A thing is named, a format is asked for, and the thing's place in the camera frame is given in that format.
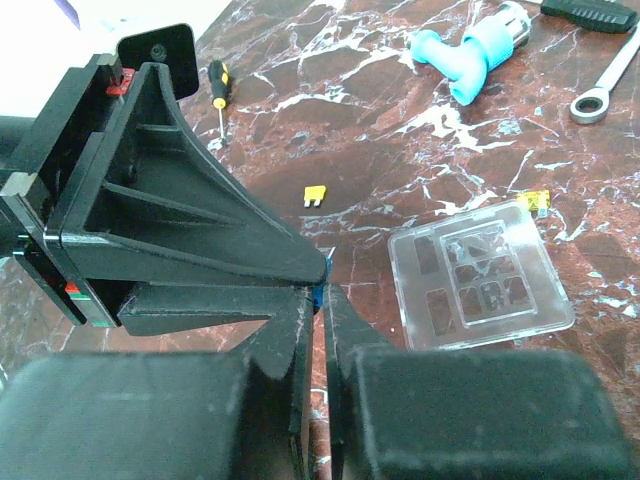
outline blue plastic valve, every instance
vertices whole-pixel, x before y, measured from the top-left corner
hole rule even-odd
[[[527,42],[530,29],[527,11],[517,3],[505,2],[496,14],[467,30],[458,47],[445,45],[432,30],[416,33],[411,57],[440,70],[452,80],[449,88],[453,97],[461,105],[469,105],[482,90],[487,74]]]

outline container lid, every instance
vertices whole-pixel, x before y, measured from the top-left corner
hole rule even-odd
[[[410,349],[475,347],[575,321],[531,214],[515,200],[395,233],[389,253]]]

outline plastic box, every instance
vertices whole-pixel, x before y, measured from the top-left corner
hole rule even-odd
[[[410,349],[475,347],[575,321],[531,214],[517,201],[398,232],[389,253]]]

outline screwdriver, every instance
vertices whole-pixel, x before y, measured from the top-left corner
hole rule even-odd
[[[214,60],[207,70],[209,81],[211,82],[211,92],[213,93],[213,106],[218,109],[220,115],[220,141],[222,146],[227,144],[224,135],[224,120],[222,110],[227,106],[227,95],[229,94],[229,69],[220,60]]]
[[[626,33],[637,13],[607,0],[521,0],[540,6],[540,13],[568,20],[578,27],[602,33]]]

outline wrench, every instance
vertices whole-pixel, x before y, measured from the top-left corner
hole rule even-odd
[[[607,115],[609,93],[616,86],[639,48],[640,28],[636,25],[629,40],[598,79],[596,86],[571,102],[569,114],[574,122],[588,125],[599,122]]]

